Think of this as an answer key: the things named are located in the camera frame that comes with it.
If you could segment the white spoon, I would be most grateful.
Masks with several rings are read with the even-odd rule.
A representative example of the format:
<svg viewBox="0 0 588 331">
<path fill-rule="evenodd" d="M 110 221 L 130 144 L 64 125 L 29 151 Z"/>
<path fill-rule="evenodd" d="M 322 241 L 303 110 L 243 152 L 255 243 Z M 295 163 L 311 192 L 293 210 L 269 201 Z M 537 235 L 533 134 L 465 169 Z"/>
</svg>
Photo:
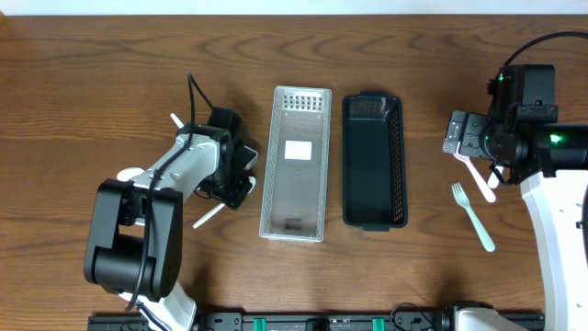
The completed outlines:
<svg viewBox="0 0 588 331">
<path fill-rule="evenodd" d="M 254 188 L 255 188 L 255 184 L 256 184 L 256 179 L 255 177 L 249 177 L 249 180 L 252 184 L 252 186 L 250 187 L 248 194 L 250 194 Z M 219 211 L 221 211 L 223 208 L 225 207 L 224 203 L 220 203 L 218 204 L 216 207 L 214 207 L 213 209 L 211 209 L 209 212 L 207 212 L 204 216 L 202 216 L 198 221 L 196 221 L 193 224 L 193 228 L 197 229 L 199 228 L 199 226 L 203 225 L 204 223 L 206 223 L 209 219 L 211 219 L 214 215 L 216 215 Z"/>
<path fill-rule="evenodd" d="M 185 126 L 185 123 L 179 119 L 175 113 L 171 113 L 170 117 L 178 129 L 182 129 Z"/>
</svg>

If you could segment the pale green plastic fork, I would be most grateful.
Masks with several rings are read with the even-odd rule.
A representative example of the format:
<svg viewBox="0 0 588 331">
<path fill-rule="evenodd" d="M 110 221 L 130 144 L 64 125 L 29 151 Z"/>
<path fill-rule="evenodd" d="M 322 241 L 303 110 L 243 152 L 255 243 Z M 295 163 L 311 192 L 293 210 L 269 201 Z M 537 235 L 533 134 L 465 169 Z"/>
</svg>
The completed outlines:
<svg viewBox="0 0 588 331">
<path fill-rule="evenodd" d="M 457 204 L 460 207 L 462 207 L 466 211 L 467 215 L 469 216 L 470 221 L 472 223 L 472 226 L 473 226 L 474 230 L 476 231 L 483 248 L 487 252 L 494 252 L 496 249 L 495 243 L 493 242 L 489 233 L 486 231 L 485 227 L 481 223 L 481 221 L 480 221 L 479 217 L 477 216 L 477 214 L 475 213 L 475 211 L 472 209 L 472 207 L 470 205 L 469 198 L 468 198 L 466 192 L 464 191 L 463 187 L 460 185 L 459 182 L 456 182 L 451 185 L 451 190 L 452 190 L 452 193 L 454 195 L 454 198 L 455 198 Z"/>
</svg>

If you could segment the clear mesh plastic basket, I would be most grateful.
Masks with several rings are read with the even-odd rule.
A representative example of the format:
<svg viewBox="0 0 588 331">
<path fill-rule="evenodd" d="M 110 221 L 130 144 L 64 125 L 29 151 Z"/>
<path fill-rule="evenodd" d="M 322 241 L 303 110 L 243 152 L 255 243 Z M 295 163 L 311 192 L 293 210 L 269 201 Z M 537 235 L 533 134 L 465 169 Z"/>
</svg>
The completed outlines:
<svg viewBox="0 0 588 331">
<path fill-rule="evenodd" d="M 272 106 L 259 235 L 323 240 L 332 91 L 277 86 Z"/>
</svg>

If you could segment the white spoon horizontal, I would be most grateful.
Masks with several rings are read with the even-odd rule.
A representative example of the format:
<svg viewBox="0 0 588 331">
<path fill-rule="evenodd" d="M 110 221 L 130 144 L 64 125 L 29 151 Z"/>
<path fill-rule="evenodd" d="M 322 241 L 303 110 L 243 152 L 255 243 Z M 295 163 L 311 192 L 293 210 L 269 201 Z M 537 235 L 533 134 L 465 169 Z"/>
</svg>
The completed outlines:
<svg viewBox="0 0 588 331">
<path fill-rule="evenodd" d="M 133 181 L 133 179 L 144 173 L 144 170 L 140 167 L 128 167 L 120 170 L 117 173 L 116 179 L 118 181 L 127 182 Z"/>
</svg>

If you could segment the black mesh plastic basket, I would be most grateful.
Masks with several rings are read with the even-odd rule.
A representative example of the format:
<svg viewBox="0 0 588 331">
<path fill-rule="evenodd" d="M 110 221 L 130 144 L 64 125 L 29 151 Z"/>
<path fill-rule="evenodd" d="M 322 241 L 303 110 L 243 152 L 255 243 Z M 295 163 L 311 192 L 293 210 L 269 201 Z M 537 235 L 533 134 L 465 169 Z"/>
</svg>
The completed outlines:
<svg viewBox="0 0 588 331">
<path fill-rule="evenodd" d="M 343 220 L 364 231 L 408 223 L 401 100 L 362 91 L 343 99 Z"/>
</svg>

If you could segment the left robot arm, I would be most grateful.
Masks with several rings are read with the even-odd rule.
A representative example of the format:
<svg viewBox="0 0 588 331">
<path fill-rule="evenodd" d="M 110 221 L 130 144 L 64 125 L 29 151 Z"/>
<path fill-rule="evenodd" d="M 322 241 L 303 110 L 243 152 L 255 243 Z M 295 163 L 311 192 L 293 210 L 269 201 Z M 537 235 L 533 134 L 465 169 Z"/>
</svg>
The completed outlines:
<svg viewBox="0 0 588 331">
<path fill-rule="evenodd" d="M 197 190 L 238 209 L 254 186 L 257 152 L 239 126 L 186 124 L 151 167 L 97 189 L 84 276 L 136 308 L 155 330 L 191 330 L 198 306 L 178 281 L 183 206 Z"/>
</svg>

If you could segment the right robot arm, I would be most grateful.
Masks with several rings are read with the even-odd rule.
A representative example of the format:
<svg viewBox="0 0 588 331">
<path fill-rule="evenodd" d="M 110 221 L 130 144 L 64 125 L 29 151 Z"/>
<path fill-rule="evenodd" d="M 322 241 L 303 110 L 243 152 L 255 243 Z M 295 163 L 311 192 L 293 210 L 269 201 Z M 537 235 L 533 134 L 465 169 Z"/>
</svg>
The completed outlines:
<svg viewBox="0 0 588 331">
<path fill-rule="evenodd" d="M 483 197 L 492 187 L 472 164 L 490 161 L 493 179 L 519 186 L 530 214 L 545 292 L 547 330 L 587 327 L 587 128 L 546 115 L 485 116 L 456 110 L 444 152 L 464 163 Z"/>
</svg>

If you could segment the white fork tilted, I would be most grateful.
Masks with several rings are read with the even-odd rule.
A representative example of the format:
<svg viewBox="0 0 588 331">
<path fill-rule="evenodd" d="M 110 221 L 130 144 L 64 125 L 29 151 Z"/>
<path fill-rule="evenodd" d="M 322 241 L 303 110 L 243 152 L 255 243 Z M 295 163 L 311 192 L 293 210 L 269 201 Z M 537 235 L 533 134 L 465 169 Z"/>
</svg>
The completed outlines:
<svg viewBox="0 0 588 331">
<path fill-rule="evenodd" d="M 501 174 L 503 172 L 503 167 L 502 166 L 496 166 L 495 169 Z M 488 180 L 487 180 L 487 185 L 490 189 L 496 189 L 498 188 L 498 186 L 500 185 L 500 180 L 499 178 L 493 173 L 491 172 Z"/>
</svg>

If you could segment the pale pink plastic spoon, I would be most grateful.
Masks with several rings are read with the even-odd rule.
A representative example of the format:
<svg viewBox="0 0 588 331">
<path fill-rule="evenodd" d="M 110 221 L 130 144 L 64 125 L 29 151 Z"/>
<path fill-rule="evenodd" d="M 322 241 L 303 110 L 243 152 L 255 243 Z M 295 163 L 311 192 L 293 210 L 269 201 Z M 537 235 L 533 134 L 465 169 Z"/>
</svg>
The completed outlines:
<svg viewBox="0 0 588 331">
<path fill-rule="evenodd" d="M 496 196 L 493 193 L 492 189 L 488 186 L 487 182 L 483 179 L 478 169 L 475 165 L 471 162 L 468 156 L 462 155 L 460 153 L 454 153 L 454 157 L 462 162 L 466 168 L 469 170 L 470 174 L 472 175 L 475 183 L 477 184 L 482 196 L 490 203 L 494 203 L 496 201 Z"/>
</svg>

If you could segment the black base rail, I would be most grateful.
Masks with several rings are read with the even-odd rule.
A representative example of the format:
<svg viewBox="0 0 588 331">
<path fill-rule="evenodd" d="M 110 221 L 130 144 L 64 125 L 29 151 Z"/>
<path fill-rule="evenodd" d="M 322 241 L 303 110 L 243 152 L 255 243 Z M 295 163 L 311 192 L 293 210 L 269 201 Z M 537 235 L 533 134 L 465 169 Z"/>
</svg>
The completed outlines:
<svg viewBox="0 0 588 331">
<path fill-rule="evenodd" d="M 196 313 L 191 329 L 198 331 L 246 330 L 458 330 L 454 314 L 458 308 L 493 308 L 486 302 L 459 302 L 443 310 L 424 309 L 401 303 L 390 314 L 240 314 Z M 545 315 L 530 312 L 498 313 L 527 330 L 543 330 Z M 98 314 L 88 317 L 87 330 L 156 330 L 155 322 L 142 314 Z"/>
</svg>

